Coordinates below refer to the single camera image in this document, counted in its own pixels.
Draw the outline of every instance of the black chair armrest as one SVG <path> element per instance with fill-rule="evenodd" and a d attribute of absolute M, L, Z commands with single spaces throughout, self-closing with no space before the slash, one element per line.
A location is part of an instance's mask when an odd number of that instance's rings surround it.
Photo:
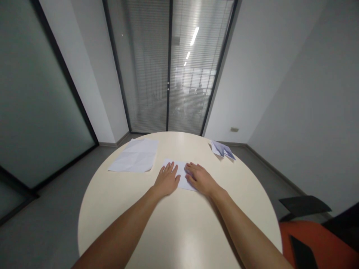
<path fill-rule="evenodd" d="M 289 221 L 295 217 L 302 217 L 312 214 L 324 213 L 332 211 L 329 206 L 318 198 L 307 195 L 291 198 L 279 199 L 279 201 L 289 210 L 289 214 L 280 221 Z"/>

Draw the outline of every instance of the baseboard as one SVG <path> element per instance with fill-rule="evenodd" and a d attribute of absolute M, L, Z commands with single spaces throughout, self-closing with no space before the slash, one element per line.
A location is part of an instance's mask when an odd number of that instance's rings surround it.
<path fill-rule="evenodd" d="M 299 188 L 296 184 L 291 182 L 285 175 L 283 175 L 278 169 L 276 169 L 273 165 L 271 165 L 268 161 L 266 161 L 258 152 L 256 152 L 251 146 L 245 143 L 232 143 L 232 142 L 220 142 L 227 146 L 240 146 L 248 149 L 250 153 L 252 153 L 255 157 L 257 157 L 265 166 L 268 167 L 274 174 L 276 174 L 279 178 L 281 178 L 285 183 L 287 183 L 290 187 L 292 187 L 297 193 L 300 195 L 307 195 L 301 188 Z M 321 213 L 321 215 L 327 220 L 333 218 L 328 212 Z"/>
<path fill-rule="evenodd" d="M 283 175 L 277 168 L 271 165 L 268 161 L 266 161 L 258 152 L 256 152 L 251 146 L 246 145 L 247 149 L 255 155 L 265 166 L 267 166 L 272 172 L 274 172 L 277 176 L 279 176 L 285 183 L 291 186 L 297 193 L 300 195 L 307 195 L 301 188 L 299 188 L 296 184 L 291 182 L 285 175 Z"/>
<path fill-rule="evenodd" d="M 126 137 L 128 137 L 128 135 L 130 134 L 130 132 L 127 132 L 124 136 L 122 136 L 116 143 L 108 143 L 108 142 L 98 142 L 100 146 L 111 146 L 111 147 L 118 147 L 122 141 L 125 140 Z"/>
<path fill-rule="evenodd" d="M 222 142 L 222 141 L 218 141 L 221 144 L 224 144 L 226 146 L 241 146 L 241 147 L 246 147 L 247 144 L 246 143 L 234 143 L 234 142 Z"/>

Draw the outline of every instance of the white table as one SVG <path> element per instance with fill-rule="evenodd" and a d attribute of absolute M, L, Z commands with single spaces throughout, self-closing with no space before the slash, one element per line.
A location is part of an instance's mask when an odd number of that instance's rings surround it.
<path fill-rule="evenodd" d="M 282 252 L 272 204 L 249 168 L 237 157 L 220 160 L 209 140 L 180 132 L 148 134 L 159 140 L 149 172 L 111 172 L 110 164 L 126 147 L 113 152 L 94 174 L 82 201 L 78 242 L 82 255 L 92 242 L 152 186 L 165 158 L 201 164 L 236 204 Z M 223 228 L 207 199 L 178 188 L 160 201 L 126 268 L 240 268 Z"/>

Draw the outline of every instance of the paper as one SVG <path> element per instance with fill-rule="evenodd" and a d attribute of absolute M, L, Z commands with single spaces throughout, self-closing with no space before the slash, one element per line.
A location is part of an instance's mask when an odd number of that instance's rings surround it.
<path fill-rule="evenodd" d="M 174 160 L 170 160 L 170 159 L 165 159 L 165 161 L 163 162 L 163 165 L 166 166 L 168 163 L 172 163 L 174 162 L 174 166 L 178 165 L 178 170 L 176 173 L 176 176 L 181 175 L 180 179 L 179 179 L 179 183 L 178 183 L 178 187 L 181 189 L 187 189 L 190 191 L 197 191 L 194 187 L 192 187 L 191 184 L 189 184 L 187 182 L 186 179 L 186 171 L 184 170 L 184 167 L 186 166 L 185 162 L 179 162 L 179 161 L 174 161 Z"/>
<path fill-rule="evenodd" d="M 223 145 L 217 141 L 211 140 L 212 152 L 221 157 L 227 156 L 232 160 L 236 160 L 229 146 Z"/>
<path fill-rule="evenodd" d="M 146 172 L 153 166 L 157 147 L 158 140 L 132 139 L 108 170 L 115 172 Z"/>

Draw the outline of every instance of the gray floor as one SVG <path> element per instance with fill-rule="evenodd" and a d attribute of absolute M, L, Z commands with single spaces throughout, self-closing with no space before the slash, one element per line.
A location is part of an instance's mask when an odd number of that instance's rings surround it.
<path fill-rule="evenodd" d="M 140 135 L 130 135 L 123 143 Z M 0 227 L 0 268 L 70 268 L 79 258 L 77 221 L 86 188 L 101 163 L 116 148 L 100 146 L 41 192 L 41 197 Z M 298 195 L 251 152 L 231 147 L 256 175 L 281 218 L 288 211 L 280 198 Z M 322 216 L 307 218 L 316 222 Z"/>

